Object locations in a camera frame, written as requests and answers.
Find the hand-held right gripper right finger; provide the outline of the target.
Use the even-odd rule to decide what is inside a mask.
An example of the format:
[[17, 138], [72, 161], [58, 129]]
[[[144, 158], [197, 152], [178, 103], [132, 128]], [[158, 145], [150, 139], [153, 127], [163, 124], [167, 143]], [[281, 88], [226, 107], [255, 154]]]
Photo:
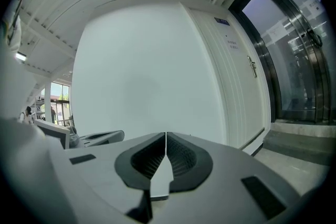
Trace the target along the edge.
[[203, 148], [172, 132], [168, 132], [166, 135], [166, 154], [173, 172], [173, 181], [169, 186], [170, 192], [197, 189], [212, 172], [212, 157]]

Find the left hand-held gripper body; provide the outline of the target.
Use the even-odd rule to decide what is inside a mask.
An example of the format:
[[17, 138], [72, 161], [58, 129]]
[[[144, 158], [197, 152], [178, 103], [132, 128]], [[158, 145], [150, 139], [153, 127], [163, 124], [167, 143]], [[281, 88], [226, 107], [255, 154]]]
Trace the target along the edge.
[[60, 143], [65, 150], [74, 148], [79, 144], [79, 136], [71, 126], [64, 127], [43, 120], [35, 120], [34, 124], [38, 126], [45, 135], [60, 140]]

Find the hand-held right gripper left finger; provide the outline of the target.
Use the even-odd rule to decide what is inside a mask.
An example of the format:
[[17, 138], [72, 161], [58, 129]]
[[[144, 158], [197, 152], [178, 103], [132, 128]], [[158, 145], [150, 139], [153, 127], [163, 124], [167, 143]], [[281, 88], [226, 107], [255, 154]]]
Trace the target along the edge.
[[165, 156], [165, 133], [122, 152], [115, 160], [116, 173], [131, 188], [150, 189], [151, 179]]

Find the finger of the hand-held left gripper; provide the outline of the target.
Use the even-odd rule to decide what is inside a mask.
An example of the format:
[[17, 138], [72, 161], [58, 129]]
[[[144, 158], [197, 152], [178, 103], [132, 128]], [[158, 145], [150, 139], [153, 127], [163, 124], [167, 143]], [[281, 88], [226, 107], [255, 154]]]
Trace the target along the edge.
[[114, 139], [116, 141], [123, 141], [124, 140], [124, 132], [122, 130], [118, 131], [109, 131], [109, 132], [101, 132], [86, 135], [83, 137], [83, 140], [96, 140], [101, 138]]
[[109, 140], [104, 138], [102, 140], [82, 140], [81, 147], [92, 147], [92, 146], [99, 146], [109, 144]]

